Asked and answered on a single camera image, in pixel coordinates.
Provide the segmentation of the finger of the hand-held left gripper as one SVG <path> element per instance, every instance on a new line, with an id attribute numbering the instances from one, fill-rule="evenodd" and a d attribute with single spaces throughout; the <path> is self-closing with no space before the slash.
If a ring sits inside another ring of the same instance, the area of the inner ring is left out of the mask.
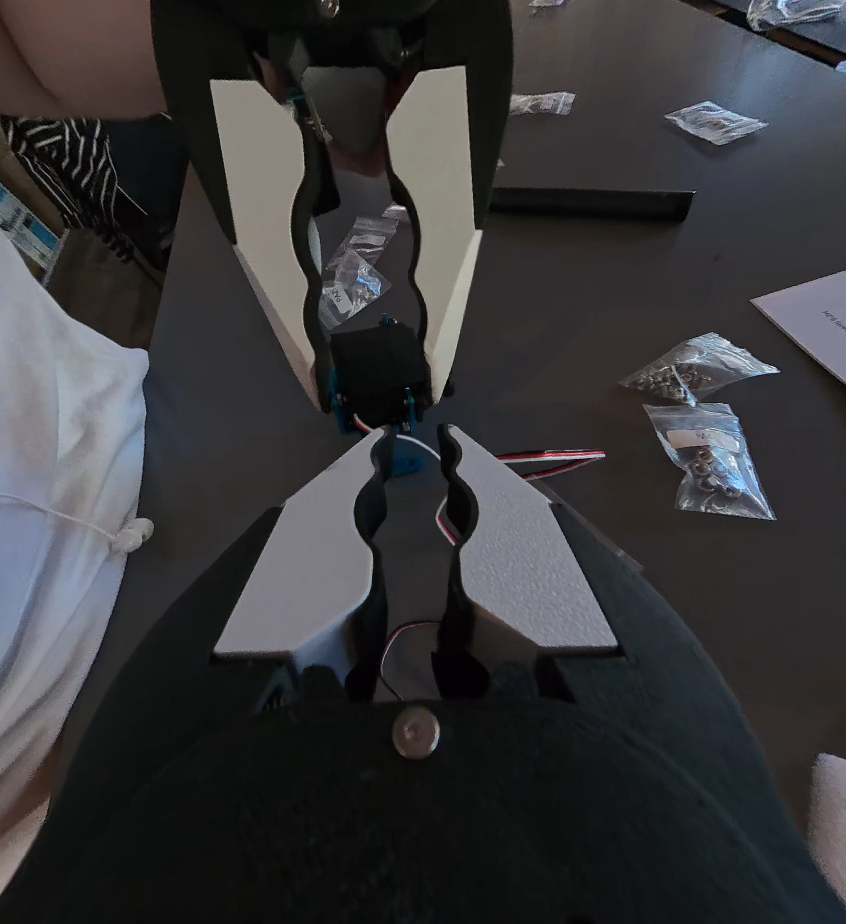
<path id="1" fill-rule="evenodd" d="M 294 227 L 305 174 L 295 114 L 258 81 L 213 78 L 210 92 L 232 212 L 232 248 L 297 381 L 317 410 L 316 348 L 304 320 L 309 271 L 321 272 L 321 240 L 307 206 Z"/>
<path id="2" fill-rule="evenodd" d="M 386 128 L 391 171 L 414 228 L 411 281 L 421 298 L 433 403 L 452 372 L 483 235 L 475 226 L 467 103 L 463 65 L 424 70 Z"/>

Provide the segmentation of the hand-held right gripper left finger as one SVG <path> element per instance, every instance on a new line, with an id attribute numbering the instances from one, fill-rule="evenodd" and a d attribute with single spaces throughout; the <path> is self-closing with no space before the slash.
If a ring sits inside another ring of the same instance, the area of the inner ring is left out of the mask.
<path id="1" fill-rule="evenodd" d="M 351 700 L 374 698 L 388 628 L 381 553 L 389 429 L 366 434 L 280 508 L 213 654 L 295 675 L 329 668 Z"/>

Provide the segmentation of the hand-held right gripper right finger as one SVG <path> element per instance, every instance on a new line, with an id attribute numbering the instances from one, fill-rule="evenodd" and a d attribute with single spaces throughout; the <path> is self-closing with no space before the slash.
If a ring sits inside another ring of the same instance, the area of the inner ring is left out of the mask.
<path id="1" fill-rule="evenodd" d="M 438 429 L 454 539 L 432 671 L 442 699 L 479 699 L 507 664 L 541 676 L 555 659 L 619 643 L 552 502 L 454 424 Z"/>

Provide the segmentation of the blue bracket with black servo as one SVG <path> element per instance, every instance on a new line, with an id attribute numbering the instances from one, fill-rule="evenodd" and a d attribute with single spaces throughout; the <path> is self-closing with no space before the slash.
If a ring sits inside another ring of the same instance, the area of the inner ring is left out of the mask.
<path id="1" fill-rule="evenodd" d="M 329 340 L 328 396 L 339 430 L 365 435 L 391 428 L 392 475 L 421 471 L 429 447 L 416 439 L 416 424 L 432 407 L 429 363 L 417 331 L 387 315 L 377 325 L 336 331 Z"/>

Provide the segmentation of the person's left forearm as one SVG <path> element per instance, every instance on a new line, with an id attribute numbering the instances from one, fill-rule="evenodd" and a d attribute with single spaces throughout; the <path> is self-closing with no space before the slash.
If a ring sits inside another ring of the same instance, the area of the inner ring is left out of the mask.
<path id="1" fill-rule="evenodd" d="M 0 114 L 135 119 L 166 109 L 149 1 L 0 1 Z"/>

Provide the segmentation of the dark desk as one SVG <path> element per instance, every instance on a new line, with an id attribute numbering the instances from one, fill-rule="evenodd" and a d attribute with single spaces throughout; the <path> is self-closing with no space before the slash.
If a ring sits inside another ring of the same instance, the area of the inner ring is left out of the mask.
<path id="1" fill-rule="evenodd" d="M 307 206 L 314 217 L 338 204 L 301 80 L 320 65 L 306 65 L 298 41 L 291 63 L 304 96 L 295 100 L 272 63 L 256 62 L 303 136 L 294 211 L 302 230 Z M 331 413 L 321 272 L 309 271 L 304 320 L 320 411 Z M 189 681 L 171 700 L 176 743 L 116 811 L 133 859 L 144 847 L 180 872 L 238 879 L 247 863 L 278 878 L 288 856 L 331 873 L 339 860 L 363 871 L 379 854 L 400 870 L 484 862 L 487 875 L 508 877 L 536 868 L 575 878 L 618 863 L 652 873 L 655 861 L 818 873 L 698 641 L 639 572 L 554 503 L 617 638 L 615 655 L 555 659 L 541 676 L 507 664 L 482 698 L 433 703 L 351 700 L 326 667 L 297 676 L 280 662 L 215 658 L 284 502 L 176 601 L 136 654 L 170 655 L 179 682 Z"/>

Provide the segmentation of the black white striped cloth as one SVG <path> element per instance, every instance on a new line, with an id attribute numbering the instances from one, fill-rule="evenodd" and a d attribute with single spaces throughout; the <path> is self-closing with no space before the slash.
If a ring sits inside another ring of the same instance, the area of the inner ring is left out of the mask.
<path id="1" fill-rule="evenodd" d="M 119 183 L 102 121 L 0 115 L 0 126 L 66 227 L 92 232 L 120 261 L 133 261 L 130 231 L 143 228 L 146 212 Z"/>

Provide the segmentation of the labelled clear plastic bag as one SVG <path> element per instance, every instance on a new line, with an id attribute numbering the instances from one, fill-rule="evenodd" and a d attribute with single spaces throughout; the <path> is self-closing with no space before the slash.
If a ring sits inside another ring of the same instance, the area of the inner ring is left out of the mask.
<path id="1" fill-rule="evenodd" d="M 391 283 L 353 249 L 345 249 L 333 262 L 318 303 L 318 317 L 333 331 L 391 289 Z"/>

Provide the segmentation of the black flat bar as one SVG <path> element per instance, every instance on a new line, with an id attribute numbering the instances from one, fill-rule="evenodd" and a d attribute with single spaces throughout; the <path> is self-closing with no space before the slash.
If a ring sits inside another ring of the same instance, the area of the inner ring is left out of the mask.
<path id="1" fill-rule="evenodd" d="M 493 191 L 489 211 L 676 224 L 686 219 L 694 196 L 694 191 L 498 188 Z"/>

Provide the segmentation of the clear bag of nuts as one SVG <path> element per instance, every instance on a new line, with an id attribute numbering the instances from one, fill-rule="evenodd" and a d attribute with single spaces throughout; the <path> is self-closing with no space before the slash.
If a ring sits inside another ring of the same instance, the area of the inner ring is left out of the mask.
<path id="1" fill-rule="evenodd" d="M 644 410 L 665 453 L 683 471 L 677 510 L 775 520 L 741 423 L 729 405 L 645 405 Z"/>

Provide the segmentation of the cardboard box with blue labels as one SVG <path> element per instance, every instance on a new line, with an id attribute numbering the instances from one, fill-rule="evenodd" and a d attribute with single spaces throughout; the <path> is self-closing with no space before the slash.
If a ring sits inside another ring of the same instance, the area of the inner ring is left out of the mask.
<path id="1" fill-rule="evenodd" d="M 0 230 L 22 256 L 30 273 L 47 287 L 66 235 L 59 236 L 0 181 Z"/>

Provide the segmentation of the clear bag of screws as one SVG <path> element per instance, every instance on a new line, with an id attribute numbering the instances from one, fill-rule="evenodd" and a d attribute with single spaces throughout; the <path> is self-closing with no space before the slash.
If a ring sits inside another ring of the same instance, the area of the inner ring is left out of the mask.
<path id="1" fill-rule="evenodd" d="M 772 364 L 716 333 L 683 341 L 620 386 L 648 396 L 695 407 L 718 390 L 755 377 L 778 374 Z"/>

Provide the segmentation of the clear bag with metal part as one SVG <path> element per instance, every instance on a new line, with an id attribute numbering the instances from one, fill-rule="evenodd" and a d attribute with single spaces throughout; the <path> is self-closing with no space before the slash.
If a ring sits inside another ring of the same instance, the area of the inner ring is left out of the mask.
<path id="1" fill-rule="evenodd" d="M 689 136 L 715 146 L 740 141 L 768 127 L 767 122 L 740 115 L 711 101 L 675 110 L 666 114 L 664 118 Z"/>

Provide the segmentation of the person's white shirt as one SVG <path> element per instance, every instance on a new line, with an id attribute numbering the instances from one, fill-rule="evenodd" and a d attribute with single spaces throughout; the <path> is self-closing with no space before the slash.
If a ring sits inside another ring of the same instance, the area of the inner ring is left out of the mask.
<path id="1" fill-rule="evenodd" d="M 148 371 L 70 317 L 0 232 L 0 894 L 104 638 L 136 519 Z"/>

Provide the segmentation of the white instruction booklet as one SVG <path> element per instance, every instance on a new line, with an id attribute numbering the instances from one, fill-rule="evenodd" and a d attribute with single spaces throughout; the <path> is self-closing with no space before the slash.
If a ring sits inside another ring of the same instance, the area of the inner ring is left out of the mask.
<path id="1" fill-rule="evenodd" d="M 846 271 L 753 298 L 751 303 L 846 386 Z"/>

